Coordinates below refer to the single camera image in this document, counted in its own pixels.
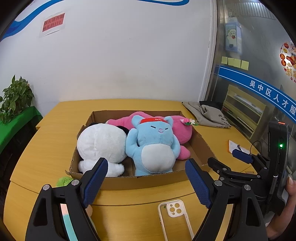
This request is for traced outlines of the person right hand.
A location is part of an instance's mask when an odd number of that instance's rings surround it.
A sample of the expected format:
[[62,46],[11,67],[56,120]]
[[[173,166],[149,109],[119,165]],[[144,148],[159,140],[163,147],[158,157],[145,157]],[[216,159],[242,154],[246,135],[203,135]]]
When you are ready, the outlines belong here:
[[266,227],[267,236],[270,240],[274,240],[284,233],[295,211],[295,180],[292,179],[291,175],[288,175],[285,189],[288,193],[287,204],[281,215],[275,215]]

